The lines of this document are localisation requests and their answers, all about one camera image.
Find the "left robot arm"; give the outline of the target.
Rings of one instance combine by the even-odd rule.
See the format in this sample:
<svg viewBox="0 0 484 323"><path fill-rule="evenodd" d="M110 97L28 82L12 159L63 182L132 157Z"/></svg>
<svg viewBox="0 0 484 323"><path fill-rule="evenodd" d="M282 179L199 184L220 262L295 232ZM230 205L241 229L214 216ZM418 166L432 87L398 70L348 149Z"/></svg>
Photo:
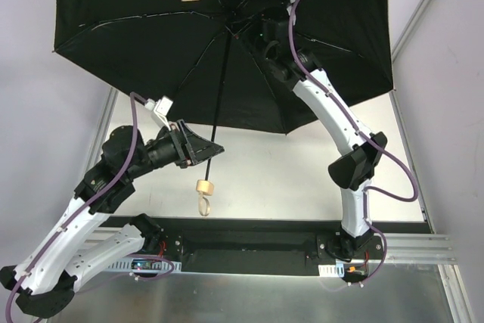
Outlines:
<svg viewBox="0 0 484 323"><path fill-rule="evenodd" d="M136 126L114 129L102 145L101 159L86 172L67 209L41 246L16 266L1 269L1 283L11 292L11 308L38 319L63 310L83 285L118 259L135 253L159 257L162 228L141 213L115 235L84 253L87 237L135 193L134 181L156 169L175 164L196 166L224 152L223 146L190 130L179 120L144 141Z"/></svg>

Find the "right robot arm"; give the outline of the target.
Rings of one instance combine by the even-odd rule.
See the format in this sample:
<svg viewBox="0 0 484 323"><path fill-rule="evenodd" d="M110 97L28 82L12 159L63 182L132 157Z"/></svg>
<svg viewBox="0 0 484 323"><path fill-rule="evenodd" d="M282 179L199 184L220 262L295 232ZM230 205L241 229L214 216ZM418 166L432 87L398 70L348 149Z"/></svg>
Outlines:
<svg viewBox="0 0 484 323"><path fill-rule="evenodd" d="M294 24L282 8L264 10L254 48L273 77L311 109L337 146L340 158L329 165L328 172L340 187L343 217L340 233L327 242L326 252L349 262L373 236L365 192L372 184L387 138L359 122L313 53L296 48L289 34Z"/></svg>

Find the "beige folding umbrella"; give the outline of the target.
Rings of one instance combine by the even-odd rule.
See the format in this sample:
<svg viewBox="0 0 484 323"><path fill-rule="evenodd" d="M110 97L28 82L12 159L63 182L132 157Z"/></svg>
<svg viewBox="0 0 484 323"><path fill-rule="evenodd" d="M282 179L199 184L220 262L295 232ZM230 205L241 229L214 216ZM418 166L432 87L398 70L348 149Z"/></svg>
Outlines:
<svg viewBox="0 0 484 323"><path fill-rule="evenodd" d="M269 8L347 105L392 90L388 0L56 0L54 51L123 93L171 98L172 118L288 134L316 117L256 53Z"/></svg>

